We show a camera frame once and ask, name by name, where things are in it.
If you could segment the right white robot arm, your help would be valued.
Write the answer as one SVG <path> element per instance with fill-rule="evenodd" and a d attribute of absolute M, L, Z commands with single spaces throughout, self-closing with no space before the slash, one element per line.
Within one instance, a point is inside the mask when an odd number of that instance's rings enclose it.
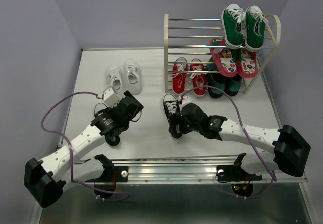
<path fill-rule="evenodd" d="M 281 170 L 294 177 L 304 174 L 311 147 L 292 126 L 267 129 L 241 125 L 222 116 L 208 116 L 193 103 L 183 106 L 181 115 L 185 130 L 198 132 L 207 139 L 242 143 L 262 150 L 255 155 L 243 153 L 237 157 L 232 173 L 239 179 L 267 170 Z"/>

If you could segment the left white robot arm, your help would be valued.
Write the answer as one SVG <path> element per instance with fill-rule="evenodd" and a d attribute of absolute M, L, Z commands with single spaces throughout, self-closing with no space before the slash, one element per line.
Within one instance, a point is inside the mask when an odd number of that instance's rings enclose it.
<path fill-rule="evenodd" d="M 143 105 L 129 92 L 119 97 L 113 90 L 103 93 L 106 109 L 91 121 L 83 132 L 55 153 L 41 160 L 30 159 L 25 165 L 24 185 L 41 207 L 54 204 L 63 194 L 66 172 L 74 176 L 73 164 L 83 156 L 107 143 L 120 143 L 119 135 L 129 128 L 130 122 L 143 110 Z"/>

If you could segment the white sneaker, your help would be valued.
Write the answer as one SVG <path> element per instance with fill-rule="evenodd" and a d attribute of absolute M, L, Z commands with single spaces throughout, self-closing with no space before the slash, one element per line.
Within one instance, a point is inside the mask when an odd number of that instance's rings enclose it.
<path fill-rule="evenodd" d="M 126 82 L 128 90 L 132 95 L 138 95 L 142 91 L 141 70 L 134 60 L 127 60 L 124 63 Z"/>
<path fill-rule="evenodd" d="M 106 74 L 106 81 L 115 93 L 118 95 L 122 95 L 124 93 L 125 85 L 123 82 L 123 75 L 121 68 L 118 65 L 109 66 Z"/>

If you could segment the red canvas sneaker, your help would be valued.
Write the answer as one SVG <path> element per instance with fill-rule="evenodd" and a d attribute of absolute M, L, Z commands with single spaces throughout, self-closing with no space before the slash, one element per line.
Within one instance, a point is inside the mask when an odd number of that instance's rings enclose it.
<path fill-rule="evenodd" d="M 201 88 L 197 88 L 193 90 L 193 93 L 196 97 L 201 98 L 205 96 L 206 88 L 202 86 L 206 85 L 206 74 L 201 71 L 205 71 L 205 66 L 201 63 L 200 59 L 193 59 L 190 64 L 190 70 L 193 71 L 191 73 L 190 78 L 192 79 L 193 87 L 201 86 Z"/>
<path fill-rule="evenodd" d="M 184 57 L 177 58 L 172 70 L 173 92 L 182 94 L 185 90 L 186 71 L 188 70 L 187 60 Z"/>

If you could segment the black canvas sneaker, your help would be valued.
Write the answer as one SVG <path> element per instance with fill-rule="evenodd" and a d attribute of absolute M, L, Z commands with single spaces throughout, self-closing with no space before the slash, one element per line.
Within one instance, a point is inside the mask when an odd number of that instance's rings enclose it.
<path fill-rule="evenodd" d="M 168 133 L 175 140 L 182 138 L 183 124 L 179 102 L 172 94 L 167 93 L 163 97 L 162 105 L 169 125 Z"/>
<path fill-rule="evenodd" d="M 99 105 L 102 105 L 102 108 L 99 109 L 99 110 L 97 110 L 97 107 Z M 94 117 L 96 118 L 97 116 L 99 116 L 100 114 L 102 114 L 105 111 L 106 108 L 107 108 L 107 106 L 104 103 L 102 103 L 102 102 L 97 103 L 95 105 L 95 107 L 94 107 Z M 120 144 L 120 138 L 119 138 L 119 136 L 113 136 L 113 137 L 110 137 L 110 138 L 107 138 L 106 137 L 105 138 L 105 141 L 109 145 L 109 147 L 111 147 L 111 148 L 116 148 Z"/>

